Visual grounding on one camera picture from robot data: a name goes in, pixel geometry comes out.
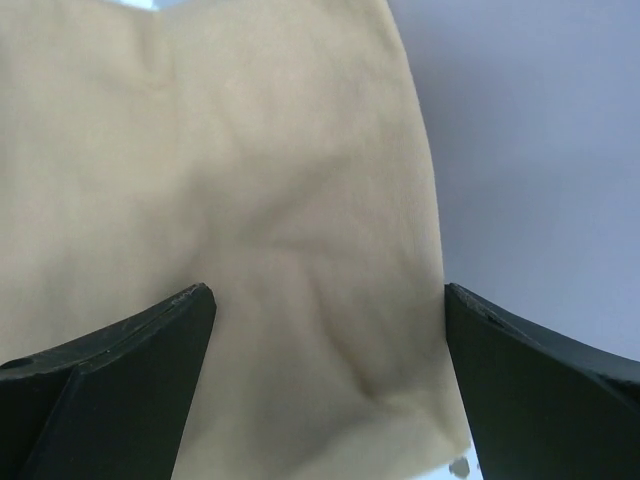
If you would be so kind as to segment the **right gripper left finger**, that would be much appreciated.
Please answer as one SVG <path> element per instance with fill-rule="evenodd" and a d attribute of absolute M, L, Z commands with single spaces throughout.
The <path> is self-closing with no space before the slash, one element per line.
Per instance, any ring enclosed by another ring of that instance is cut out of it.
<path fill-rule="evenodd" d="M 216 315 L 200 283 L 1 367 L 1 476 L 172 476 Z"/>

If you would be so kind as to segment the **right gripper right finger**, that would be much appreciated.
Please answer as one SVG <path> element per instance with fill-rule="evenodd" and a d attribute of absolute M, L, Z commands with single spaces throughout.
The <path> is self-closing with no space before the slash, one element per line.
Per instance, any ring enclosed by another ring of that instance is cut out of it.
<path fill-rule="evenodd" d="M 445 288 L 446 338 L 486 479 L 637 480 L 639 364 Z"/>

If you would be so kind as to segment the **beige t shirt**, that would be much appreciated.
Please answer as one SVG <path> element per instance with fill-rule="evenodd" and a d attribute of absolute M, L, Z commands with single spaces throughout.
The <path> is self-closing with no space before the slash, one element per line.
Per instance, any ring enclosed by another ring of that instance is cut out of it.
<path fill-rule="evenodd" d="M 1 356 L 190 284 L 178 479 L 409 479 L 470 435 L 428 139 L 384 1 L 1 5 Z"/>

